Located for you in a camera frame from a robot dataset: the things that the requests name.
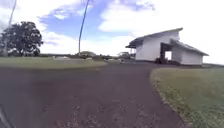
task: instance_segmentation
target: white building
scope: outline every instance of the white building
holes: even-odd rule
[[[126,48],[136,49],[136,60],[155,61],[165,59],[166,51],[171,51],[171,60],[183,65],[201,65],[203,56],[208,54],[179,41],[183,28],[163,31],[136,38]]]

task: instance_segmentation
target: blue sky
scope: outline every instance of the blue sky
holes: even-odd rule
[[[0,30],[7,25],[15,0],[0,1]],[[43,53],[78,51],[85,0],[17,0],[13,22],[33,21],[41,30]],[[81,50],[117,55],[146,34],[183,27],[181,41],[210,56],[204,62],[224,64],[222,0],[91,0]]]

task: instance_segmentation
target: grass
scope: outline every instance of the grass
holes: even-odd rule
[[[32,68],[32,69],[66,69],[103,66],[103,61],[67,59],[55,60],[53,58],[17,57],[0,58],[0,67]]]
[[[157,69],[151,81],[192,128],[224,128],[224,69]]]

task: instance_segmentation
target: gray roof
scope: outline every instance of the gray roof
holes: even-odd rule
[[[176,28],[176,29],[171,29],[171,30],[167,30],[167,31],[162,31],[162,32],[153,33],[153,34],[145,35],[145,36],[142,36],[142,37],[138,37],[138,38],[134,39],[133,41],[131,41],[129,43],[129,45],[126,46],[126,48],[136,48],[136,46],[142,45],[142,42],[143,42],[144,38],[146,38],[146,37],[158,37],[158,36],[161,36],[161,35],[166,34],[166,33],[179,32],[181,30],[183,30],[183,28]]]
[[[198,50],[197,48],[194,48],[194,47],[192,47],[190,45],[184,44],[184,43],[182,43],[182,42],[180,42],[178,40],[171,39],[170,43],[173,44],[173,45],[182,47],[182,48],[184,48],[186,50],[189,50],[189,51],[192,51],[192,52],[196,52],[196,53],[199,53],[199,54],[204,55],[204,56],[208,56],[207,53],[204,53],[204,52]]]

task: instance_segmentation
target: wall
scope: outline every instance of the wall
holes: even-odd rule
[[[170,43],[170,39],[179,40],[179,32],[170,32],[160,37],[146,37],[143,45],[136,48],[136,60],[155,61],[160,57],[160,43]]]
[[[184,65],[201,65],[203,61],[203,56],[195,53],[195,52],[191,52],[188,50],[183,50],[182,51],[182,61],[181,64]]]
[[[173,46],[171,60],[181,63],[181,61],[182,61],[182,51],[183,50],[181,48]]]

